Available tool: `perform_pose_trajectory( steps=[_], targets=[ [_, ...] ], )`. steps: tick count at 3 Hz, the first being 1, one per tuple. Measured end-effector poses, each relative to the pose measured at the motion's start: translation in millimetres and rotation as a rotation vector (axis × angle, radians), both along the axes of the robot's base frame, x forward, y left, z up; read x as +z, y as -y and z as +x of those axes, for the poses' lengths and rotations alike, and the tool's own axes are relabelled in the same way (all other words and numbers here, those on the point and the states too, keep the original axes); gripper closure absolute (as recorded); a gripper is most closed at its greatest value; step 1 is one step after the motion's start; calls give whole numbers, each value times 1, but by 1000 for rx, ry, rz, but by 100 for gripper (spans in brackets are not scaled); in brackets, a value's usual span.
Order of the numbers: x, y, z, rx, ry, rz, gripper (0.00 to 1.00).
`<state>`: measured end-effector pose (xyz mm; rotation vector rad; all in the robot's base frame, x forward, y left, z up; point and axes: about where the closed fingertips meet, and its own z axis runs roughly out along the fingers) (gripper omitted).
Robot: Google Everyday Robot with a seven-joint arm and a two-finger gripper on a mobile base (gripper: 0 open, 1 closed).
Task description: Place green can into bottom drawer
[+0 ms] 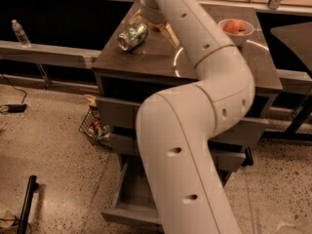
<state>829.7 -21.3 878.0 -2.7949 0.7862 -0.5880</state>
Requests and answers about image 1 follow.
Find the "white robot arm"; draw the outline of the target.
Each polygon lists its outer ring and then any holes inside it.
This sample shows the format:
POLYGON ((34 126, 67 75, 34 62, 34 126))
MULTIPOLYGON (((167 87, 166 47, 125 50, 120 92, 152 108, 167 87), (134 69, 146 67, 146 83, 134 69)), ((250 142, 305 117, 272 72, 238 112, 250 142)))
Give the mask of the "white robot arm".
POLYGON ((170 23, 198 76, 137 112, 138 150, 165 234, 241 234, 208 141, 251 108, 252 72, 196 0, 142 1, 170 23))

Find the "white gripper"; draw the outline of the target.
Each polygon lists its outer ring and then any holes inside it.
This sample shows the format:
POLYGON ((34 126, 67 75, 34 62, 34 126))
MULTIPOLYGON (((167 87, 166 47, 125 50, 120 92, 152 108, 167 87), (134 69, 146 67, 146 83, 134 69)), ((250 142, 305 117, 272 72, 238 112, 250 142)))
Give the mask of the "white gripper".
POLYGON ((179 46, 179 40, 170 24, 165 22, 166 19, 161 8, 163 2, 164 0, 140 0, 141 8, 131 16, 129 24, 140 23, 143 18, 147 19, 149 22, 157 24, 156 28, 174 48, 177 48, 179 46))

